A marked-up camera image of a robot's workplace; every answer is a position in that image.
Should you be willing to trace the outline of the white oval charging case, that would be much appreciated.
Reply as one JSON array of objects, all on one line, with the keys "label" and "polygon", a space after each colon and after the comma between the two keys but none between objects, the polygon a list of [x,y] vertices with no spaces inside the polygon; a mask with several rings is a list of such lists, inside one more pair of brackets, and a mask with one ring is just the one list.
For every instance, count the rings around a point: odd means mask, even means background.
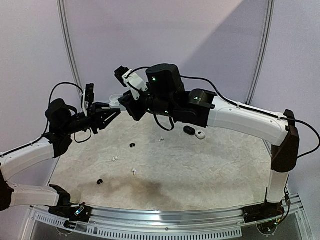
[{"label": "white oval charging case", "polygon": [[119,99],[122,97],[120,94],[114,94],[109,97],[109,107],[111,109],[120,109],[121,111],[125,111],[125,107],[120,104]]}]

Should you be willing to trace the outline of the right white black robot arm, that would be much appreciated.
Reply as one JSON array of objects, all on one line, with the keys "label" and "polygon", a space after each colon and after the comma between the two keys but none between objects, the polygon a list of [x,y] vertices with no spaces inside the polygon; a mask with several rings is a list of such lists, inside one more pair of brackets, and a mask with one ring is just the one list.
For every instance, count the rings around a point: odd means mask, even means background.
[{"label": "right white black robot arm", "polygon": [[145,67],[147,80],[136,69],[119,67],[114,75],[128,88],[119,98],[128,114],[139,121],[145,114],[168,117],[171,125],[181,122],[198,127],[222,128],[265,140],[271,144],[271,167],[265,202],[259,206],[262,218],[278,210],[285,195],[289,173],[297,164],[300,136],[294,113],[252,108],[225,98],[217,89],[186,91],[183,76],[174,64]]}]

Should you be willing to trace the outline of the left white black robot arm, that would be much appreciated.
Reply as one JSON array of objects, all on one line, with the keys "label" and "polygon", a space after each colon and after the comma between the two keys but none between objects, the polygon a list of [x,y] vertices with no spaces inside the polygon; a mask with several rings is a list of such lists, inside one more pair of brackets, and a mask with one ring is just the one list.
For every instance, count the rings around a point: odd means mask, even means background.
[{"label": "left white black robot arm", "polygon": [[78,112],[61,98],[52,101],[45,112],[49,131],[39,139],[0,155],[0,209],[14,206],[48,206],[63,217],[74,213],[71,196],[58,185],[34,186],[10,182],[18,173],[50,159],[64,155],[72,144],[72,135],[90,130],[98,134],[104,130],[124,108],[118,103],[91,103]]}]

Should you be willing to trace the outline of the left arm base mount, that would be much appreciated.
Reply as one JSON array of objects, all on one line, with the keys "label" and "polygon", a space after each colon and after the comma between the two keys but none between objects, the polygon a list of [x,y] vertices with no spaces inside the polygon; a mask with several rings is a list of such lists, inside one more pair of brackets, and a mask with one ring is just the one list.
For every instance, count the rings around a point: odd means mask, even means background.
[{"label": "left arm base mount", "polygon": [[65,206],[49,207],[48,212],[52,215],[69,219],[70,222],[88,223],[91,218],[93,208],[84,202],[81,204],[71,204]]}]

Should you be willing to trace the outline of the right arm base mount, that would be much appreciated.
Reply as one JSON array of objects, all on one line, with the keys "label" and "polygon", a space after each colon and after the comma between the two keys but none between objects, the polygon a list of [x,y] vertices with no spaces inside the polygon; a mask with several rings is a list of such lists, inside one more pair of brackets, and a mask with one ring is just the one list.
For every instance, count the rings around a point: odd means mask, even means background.
[{"label": "right arm base mount", "polygon": [[273,219],[273,225],[278,226],[287,218],[290,212],[291,201],[288,200],[285,204],[287,206],[287,211],[285,211],[282,202],[270,203],[266,200],[260,204],[245,206],[241,210],[245,223]]}]

